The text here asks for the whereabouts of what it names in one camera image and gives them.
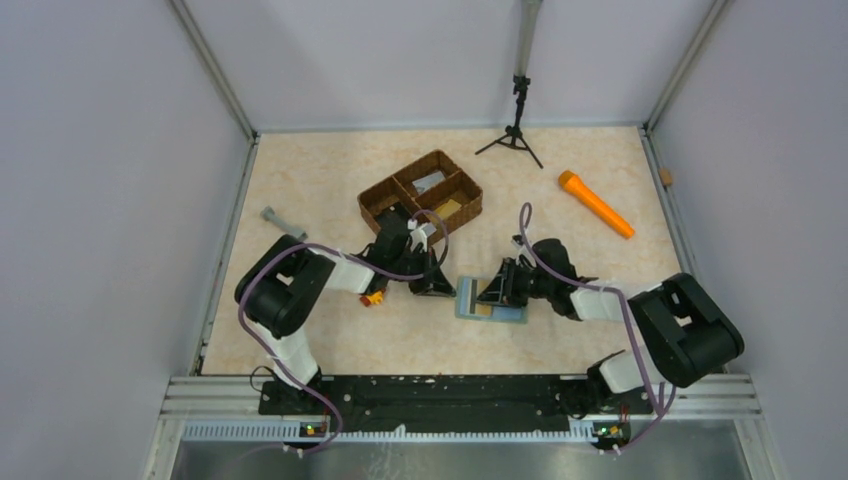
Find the green card holder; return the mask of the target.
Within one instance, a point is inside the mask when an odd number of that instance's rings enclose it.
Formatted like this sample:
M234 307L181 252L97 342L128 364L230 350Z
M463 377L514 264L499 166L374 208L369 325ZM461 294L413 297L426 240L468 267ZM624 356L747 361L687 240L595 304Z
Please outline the green card holder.
M525 307L512 307L494 301L481 301L479 297L488 280L460 276L456 287L454 316L461 320L522 325L528 322Z

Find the grey striped credit card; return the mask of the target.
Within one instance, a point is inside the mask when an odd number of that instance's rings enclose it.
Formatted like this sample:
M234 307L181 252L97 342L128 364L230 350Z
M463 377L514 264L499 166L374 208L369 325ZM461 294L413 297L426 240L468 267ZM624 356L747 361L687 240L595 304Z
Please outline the grey striped credit card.
M411 182L417 195L421 195L446 179L447 175L441 170L435 170Z

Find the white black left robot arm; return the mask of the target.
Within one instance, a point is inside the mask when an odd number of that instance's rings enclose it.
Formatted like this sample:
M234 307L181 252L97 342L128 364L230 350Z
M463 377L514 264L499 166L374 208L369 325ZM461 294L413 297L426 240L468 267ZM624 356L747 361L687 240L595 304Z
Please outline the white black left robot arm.
M283 401L297 413L319 404L319 366L304 324L325 290L345 291L367 306L380 304L388 285L407 284L416 296L453 298L454 286L441 269L446 259L429 242L436 232L423 212L391 207L377 217L374 241L358 254L281 236L238 283L234 299L241 324L254 322L253 336L270 354L275 376L285 383Z

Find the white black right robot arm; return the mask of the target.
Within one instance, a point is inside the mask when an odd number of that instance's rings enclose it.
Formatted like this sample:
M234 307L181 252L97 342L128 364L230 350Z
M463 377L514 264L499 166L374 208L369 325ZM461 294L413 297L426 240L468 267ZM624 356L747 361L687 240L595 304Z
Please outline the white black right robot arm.
M612 412L646 380L687 388L741 356L744 339L701 284L678 273L642 290L580 276L558 239L527 245L503 259L478 302L524 308L545 300L559 316L574 321L616 321L635 343L596 362L587 371L586 397L600 412Z

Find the yellow card in basket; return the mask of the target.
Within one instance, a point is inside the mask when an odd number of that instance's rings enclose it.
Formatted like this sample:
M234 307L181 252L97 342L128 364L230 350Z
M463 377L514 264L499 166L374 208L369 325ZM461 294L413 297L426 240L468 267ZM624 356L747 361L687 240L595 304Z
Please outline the yellow card in basket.
M458 212L462 208L462 204L454 199L448 199L443 202L441 205L433 208L433 213L441 218L443 221L447 221L448 218Z

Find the black item in basket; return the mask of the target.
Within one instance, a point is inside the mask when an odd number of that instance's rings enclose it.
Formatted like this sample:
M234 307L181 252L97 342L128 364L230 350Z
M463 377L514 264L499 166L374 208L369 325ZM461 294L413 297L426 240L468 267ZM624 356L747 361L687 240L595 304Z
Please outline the black item in basket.
M380 230L406 230L410 219L410 212L401 202L387 206L375 216Z

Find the orange red toy block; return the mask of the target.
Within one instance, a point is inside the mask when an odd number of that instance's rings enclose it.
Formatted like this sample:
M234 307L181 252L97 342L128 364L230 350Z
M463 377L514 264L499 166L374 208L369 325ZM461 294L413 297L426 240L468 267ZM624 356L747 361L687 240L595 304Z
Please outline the orange red toy block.
M365 307L371 307L371 306L382 304L383 301L384 301L384 296L385 296L385 291L384 290L378 290L378 291L371 293L371 294L361 295L359 297L359 300Z

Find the brown wicker divided basket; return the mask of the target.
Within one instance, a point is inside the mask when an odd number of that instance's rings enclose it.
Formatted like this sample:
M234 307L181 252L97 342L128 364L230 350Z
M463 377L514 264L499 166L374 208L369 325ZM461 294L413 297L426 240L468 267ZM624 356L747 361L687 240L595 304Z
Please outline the brown wicker divided basket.
M452 233L482 213L483 190L444 151L433 150L359 193L357 202L375 233L392 209L407 215L430 210Z

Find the orange flashlight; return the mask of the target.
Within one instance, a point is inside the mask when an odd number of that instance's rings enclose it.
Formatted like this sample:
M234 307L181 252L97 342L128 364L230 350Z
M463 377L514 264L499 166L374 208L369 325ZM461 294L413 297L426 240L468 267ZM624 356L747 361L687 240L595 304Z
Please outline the orange flashlight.
M625 239L630 239L635 235L633 227L589 188L576 173L571 170L562 172L557 183L565 192L575 197L617 234Z

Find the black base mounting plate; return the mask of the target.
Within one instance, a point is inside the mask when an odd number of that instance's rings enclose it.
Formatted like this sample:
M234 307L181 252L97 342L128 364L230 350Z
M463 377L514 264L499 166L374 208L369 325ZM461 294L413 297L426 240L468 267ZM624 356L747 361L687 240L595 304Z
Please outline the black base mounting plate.
M599 379L561 375L336 375L308 391L262 385L261 415L317 415L345 433L565 432L590 415L650 414L643 388L613 394Z

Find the small wooden block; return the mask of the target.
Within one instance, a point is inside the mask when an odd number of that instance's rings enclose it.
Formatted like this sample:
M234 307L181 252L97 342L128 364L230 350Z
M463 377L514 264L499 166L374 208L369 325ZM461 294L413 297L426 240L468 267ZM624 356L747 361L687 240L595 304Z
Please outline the small wooden block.
M661 182L661 185L664 188L668 188L673 184L673 176L669 169L665 167L661 167L658 169L658 176Z

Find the aluminium frame rail front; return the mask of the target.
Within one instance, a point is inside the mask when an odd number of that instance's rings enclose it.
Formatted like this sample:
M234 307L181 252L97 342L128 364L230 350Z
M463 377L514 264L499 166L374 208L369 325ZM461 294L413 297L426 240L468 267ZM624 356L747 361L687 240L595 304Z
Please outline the aluminium frame rail front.
M160 417L200 441L600 443L656 418L758 420L762 408L742 374L624 394L571 375L338 375L308 394L257 375L175 377Z

